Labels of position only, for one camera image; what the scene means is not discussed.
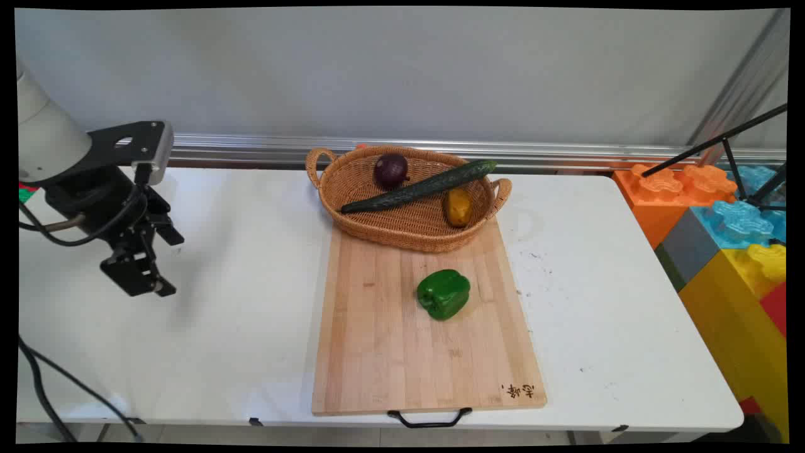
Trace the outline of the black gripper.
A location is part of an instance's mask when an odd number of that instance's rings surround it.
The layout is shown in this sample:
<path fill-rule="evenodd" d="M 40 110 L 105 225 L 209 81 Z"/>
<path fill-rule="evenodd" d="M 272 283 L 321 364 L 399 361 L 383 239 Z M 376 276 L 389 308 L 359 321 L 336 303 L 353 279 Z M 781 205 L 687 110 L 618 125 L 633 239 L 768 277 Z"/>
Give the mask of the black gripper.
<path fill-rule="evenodd" d="M 170 204 L 149 184 L 138 184 L 119 167 L 102 167 L 44 188 L 46 203 L 68 219 L 83 215 L 78 229 L 102 240 L 112 255 L 100 270 L 129 296 L 172 296 L 177 289 L 159 272 L 153 236 L 170 246 L 184 236 L 170 218 Z"/>

